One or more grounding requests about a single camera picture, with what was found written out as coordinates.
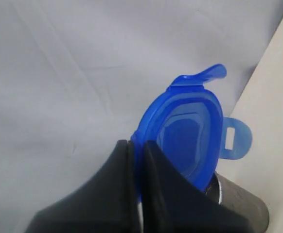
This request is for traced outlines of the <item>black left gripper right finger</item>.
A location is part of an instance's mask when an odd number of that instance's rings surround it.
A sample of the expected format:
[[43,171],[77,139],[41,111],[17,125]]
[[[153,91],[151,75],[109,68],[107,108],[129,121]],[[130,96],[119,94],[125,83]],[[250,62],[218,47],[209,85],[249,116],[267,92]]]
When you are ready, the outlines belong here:
[[190,184],[154,141],[143,146],[142,211],[146,233],[248,233],[249,221]]

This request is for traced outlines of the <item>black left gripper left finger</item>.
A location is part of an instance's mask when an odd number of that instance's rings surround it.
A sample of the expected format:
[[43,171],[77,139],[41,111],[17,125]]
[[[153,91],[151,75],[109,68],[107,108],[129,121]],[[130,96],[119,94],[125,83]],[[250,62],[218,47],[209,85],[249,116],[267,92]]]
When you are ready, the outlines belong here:
[[35,233],[139,233],[134,144],[119,140],[97,173],[72,194],[40,210]]

